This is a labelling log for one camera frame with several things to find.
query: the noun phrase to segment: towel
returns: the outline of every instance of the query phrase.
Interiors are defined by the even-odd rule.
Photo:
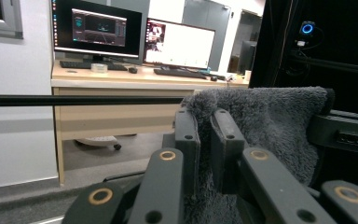
[[[307,141],[312,115],[324,110],[329,91],[320,87],[217,89],[201,91],[182,105],[195,116],[201,141],[200,193],[185,197],[185,223],[242,223],[235,195],[213,189],[210,166],[210,116],[216,108],[227,110],[249,147],[262,147],[309,185],[318,162],[318,149]]]

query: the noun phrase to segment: wooden desk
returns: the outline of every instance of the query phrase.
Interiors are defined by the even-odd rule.
[[[242,79],[230,88],[247,88]],[[54,95],[187,96],[195,91],[225,88],[224,81],[158,76],[153,68],[138,67],[137,74],[124,71],[93,73],[89,69],[61,68],[55,62],[51,87]],[[56,106],[55,124],[60,183],[64,183],[62,141],[86,137],[151,133],[172,130],[179,105]]]

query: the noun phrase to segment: floor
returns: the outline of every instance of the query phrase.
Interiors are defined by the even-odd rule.
[[[78,193],[106,177],[146,169],[152,153],[161,149],[165,133],[139,133],[117,136],[121,150],[113,147],[90,147],[65,141],[63,186],[39,186],[29,189],[12,186],[0,189],[0,223],[34,223],[64,215]],[[125,186],[135,177],[118,180]]]

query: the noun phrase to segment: blue glowing ring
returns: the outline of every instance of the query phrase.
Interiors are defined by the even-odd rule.
[[[303,28],[301,29],[301,31],[307,35],[309,33],[311,33],[313,31],[313,26],[310,24],[304,25]]]

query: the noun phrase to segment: black keyboard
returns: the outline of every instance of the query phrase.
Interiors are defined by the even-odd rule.
[[[154,69],[155,74],[171,77],[193,77],[193,78],[202,78],[207,79],[206,76],[200,73],[193,73],[180,70],[164,70],[164,69]]]
[[[60,61],[60,66],[62,68],[91,69],[91,64],[92,63]],[[127,68],[122,64],[115,64],[115,63],[103,63],[103,64],[107,64],[107,70],[128,71]]]

